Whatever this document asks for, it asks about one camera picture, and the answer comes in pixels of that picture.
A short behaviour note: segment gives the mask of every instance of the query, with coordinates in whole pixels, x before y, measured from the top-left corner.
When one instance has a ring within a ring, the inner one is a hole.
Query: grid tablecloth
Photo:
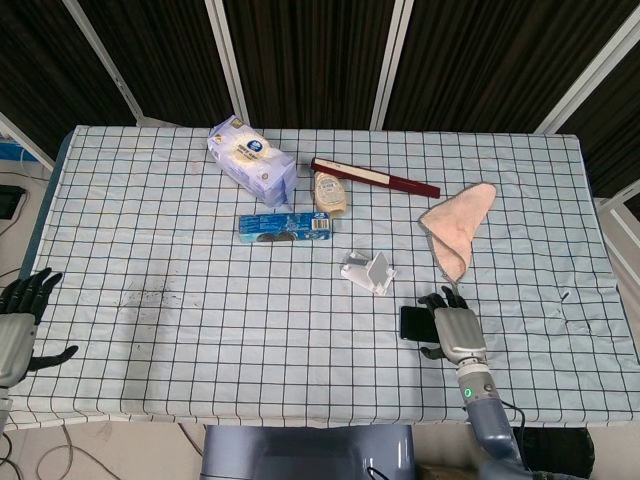
[[[35,269],[65,272],[36,354],[80,350],[11,391],[13,426],[463,421],[454,367],[401,340],[398,312],[445,283],[416,220],[480,181],[498,194],[460,291],[502,397],[532,424],[636,416],[640,367],[576,138],[263,133],[298,160],[295,211],[314,208],[314,155],[426,178],[443,198],[345,182],[331,240],[242,244],[238,215],[272,210],[221,173],[206,129],[78,127]],[[340,276],[352,250],[387,256],[387,297]]]

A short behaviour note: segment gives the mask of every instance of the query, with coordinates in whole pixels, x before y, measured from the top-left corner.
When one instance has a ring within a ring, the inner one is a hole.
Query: logo
[[[262,150],[262,143],[260,143],[258,140],[251,140],[249,143],[247,143],[247,148],[257,153]]]

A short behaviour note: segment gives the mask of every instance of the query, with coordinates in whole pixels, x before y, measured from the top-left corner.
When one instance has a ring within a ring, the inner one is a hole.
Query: pink towel
[[[431,234],[436,260],[449,281],[457,282],[469,268],[471,241],[495,198],[496,187],[479,183],[420,217],[420,223]]]

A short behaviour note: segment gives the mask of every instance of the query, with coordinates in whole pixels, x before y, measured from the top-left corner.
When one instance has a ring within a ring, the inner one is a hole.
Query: blue and white package
[[[220,168],[268,207],[289,203],[298,183],[296,162],[235,116],[211,130],[209,150]]]
[[[240,215],[242,242],[286,242],[331,238],[331,219],[326,212]]]

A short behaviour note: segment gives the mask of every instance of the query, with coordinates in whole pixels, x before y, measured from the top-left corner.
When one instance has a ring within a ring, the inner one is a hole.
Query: floor
[[[39,165],[25,163],[23,171],[18,162],[0,160],[0,184],[19,185],[30,192],[20,221],[0,237],[0,275],[19,268],[26,244],[35,223],[44,194],[44,182],[29,179],[48,178],[48,172]],[[0,220],[0,231],[8,221]],[[7,285],[17,272],[0,276],[0,287]],[[625,297],[633,291],[621,288]],[[640,309],[636,298],[625,300],[627,314],[634,327],[640,326]],[[202,446],[204,428],[199,424],[185,425],[194,442]],[[93,454],[123,480],[196,479],[200,471],[200,455],[190,445],[176,424],[95,422],[71,425],[68,428],[72,442]],[[596,464],[592,478],[635,479],[640,470],[640,423],[592,428],[596,448]],[[469,427],[465,425],[427,425],[414,427],[416,458],[420,462],[476,467],[485,456],[473,442]],[[25,480],[37,479],[36,467],[51,448],[65,445],[59,427],[10,431],[14,460],[22,469]],[[6,453],[6,442],[0,441],[0,457]],[[59,479],[68,462],[68,450],[58,449],[47,455],[40,464],[42,480]],[[0,480],[13,480],[15,474],[6,465],[0,467]],[[76,451],[68,480],[100,480],[110,478],[99,465]]]

